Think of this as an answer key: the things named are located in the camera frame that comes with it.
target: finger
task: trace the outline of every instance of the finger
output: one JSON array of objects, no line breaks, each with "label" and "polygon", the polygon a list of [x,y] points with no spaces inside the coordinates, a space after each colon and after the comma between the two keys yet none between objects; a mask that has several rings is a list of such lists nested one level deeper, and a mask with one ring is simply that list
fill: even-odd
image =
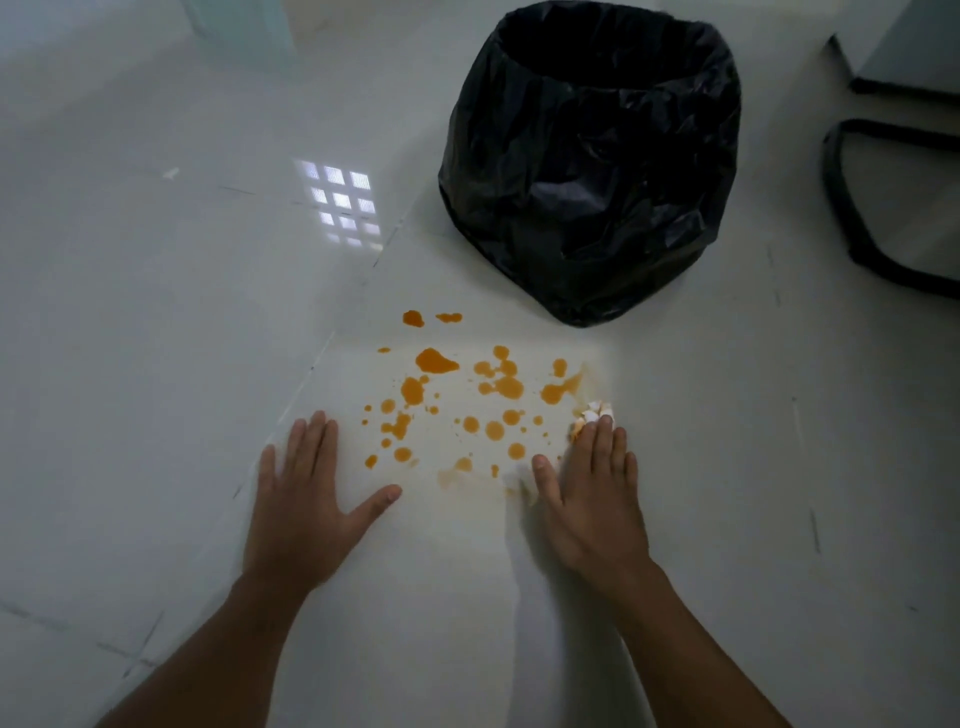
[{"label": "finger", "polygon": [[294,464],[297,462],[297,450],[300,449],[300,441],[306,432],[306,420],[297,420],[290,428],[290,437],[287,438],[287,452],[283,457],[283,482],[287,482],[293,474]]},{"label": "finger", "polygon": [[360,543],[360,539],[367,533],[367,529],[396,502],[402,493],[403,490],[400,486],[388,485],[386,488],[378,490],[349,512],[346,524],[348,550]]},{"label": "finger", "polygon": [[580,435],[573,443],[570,449],[570,460],[567,463],[569,478],[566,485],[569,492],[565,495],[572,496],[576,493],[580,483],[584,483],[590,478],[590,458],[593,456],[593,441],[597,434],[597,424],[587,423],[580,430]]},{"label": "finger", "polygon": [[536,455],[533,459],[533,469],[540,497],[555,509],[563,508],[564,498],[560,492],[560,480],[550,464],[550,458]]},{"label": "finger", "polygon": [[310,475],[313,473],[314,463],[317,462],[320,441],[324,437],[324,425],[326,425],[326,415],[320,410],[314,412],[306,434],[303,435],[303,441],[300,443],[297,464],[294,466],[294,480],[299,485],[309,485],[313,482]]},{"label": "finger", "polygon": [[613,452],[610,456],[610,469],[614,475],[622,475],[627,459],[627,430],[618,427],[613,431]]},{"label": "finger", "polygon": [[628,452],[624,459],[624,470],[627,474],[627,485],[636,490],[639,468],[636,466],[636,455],[632,452]]},{"label": "finger", "polygon": [[337,476],[337,440],[340,427],[336,420],[330,420],[324,428],[324,438],[320,442],[317,464],[313,469],[314,482],[332,493]]},{"label": "finger", "polygon": [[256,473],[256,489],[261,496],[270,493],[276,479],[276,448],[268,445],[260,453],[260,465]]},{"label": "finger", "polygon": [[597,423],[597,436],[593,441],[593,471],[610,472],[610,458],[613,453],[613,417],[604,415]]}]

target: forearm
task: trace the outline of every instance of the forearm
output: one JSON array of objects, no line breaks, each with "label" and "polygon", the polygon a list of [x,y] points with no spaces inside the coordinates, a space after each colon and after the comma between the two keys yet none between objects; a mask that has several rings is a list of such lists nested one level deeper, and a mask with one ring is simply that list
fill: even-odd
[{"label": "forearm", "polygon": [[644,567],[614,613],[660,728],[789,728],[656,565]]},{"label": "forearm", "polygon": [[217,613],[99,728],[265,725],[276,665],[303,598],[241,577]]}]

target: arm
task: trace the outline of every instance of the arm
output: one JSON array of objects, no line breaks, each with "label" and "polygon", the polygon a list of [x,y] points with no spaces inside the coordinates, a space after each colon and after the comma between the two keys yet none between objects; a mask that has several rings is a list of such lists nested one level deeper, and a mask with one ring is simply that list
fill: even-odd
[{"label": "arm", "polygon": [[548,458],[533,469],[550,542],[611,605],[657,725],[789,728],[650,559],[623,428],[610,417],[584,427],[563,488]]},{"label": "arm", "polygon": [[337,424],[317,412],[290,430],[286,462],[260,456],[243,574],[227,601],[98,728],[267,722],[276,665],[306,596],[343,563],[367,529],[400,496],[387,486],[349,514],[337,507]]}]

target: sauce stain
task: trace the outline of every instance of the sauce stain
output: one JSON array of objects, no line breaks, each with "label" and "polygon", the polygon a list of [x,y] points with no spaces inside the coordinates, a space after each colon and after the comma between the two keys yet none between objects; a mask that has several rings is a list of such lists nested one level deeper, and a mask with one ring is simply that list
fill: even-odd
[{"label": "sauce stain", "polygon": [[403,314],[403,323],[408,327],[423,328],[423,317],[419,311],[407,311]]},{"label": "sauce stain", "polygon": [[390,423],[384,423],[380,426],[380,431],[385,435],[392,434],[398,440],[402,440],[407,436],[407,427],[410,425],[411,420],[413,420],[413,418],[406,412],[397,412],[396,422],[392,425]]},{"label": "sauce stain", "polygon": [[403,384],[400,386],[400,394],[403,395],[403,401],[408,405],[423,404],[423,384],[412,376],[403,380]]},{"label": "sauce stain", "polygon": [[487,437],[491,440],[502,440],[503,439],[503,425],[499,422],[490,421],[487,423]]},{"label": "sauce stain", "polygon": [[540,398],[547,404],[559,404],[564,398],[564,394],[576,396],[580,389],[580,380],[584,378],[583,370],[579,374],[566,379],[563,384],[547,384],[540,392]]},{"label": "sauce stain", "polygon": [[447,359],[436,349],[424,349],[417,355],[417,366],[422,372],[429,372],[432,375],[445,375],[447,372],[456,372],[460,365],[455,361]]}]

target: trash bin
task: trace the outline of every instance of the trash bin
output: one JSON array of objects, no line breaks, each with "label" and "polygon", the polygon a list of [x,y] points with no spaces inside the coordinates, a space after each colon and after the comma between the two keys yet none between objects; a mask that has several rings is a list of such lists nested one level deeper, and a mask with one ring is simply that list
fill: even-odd
[{"label": "trash bin", "polygon": [[566,324],[610,321],[716,239],[740,81],[707,23],[606,3],[510,12],[450,115],[440,191],[484,257]]}]

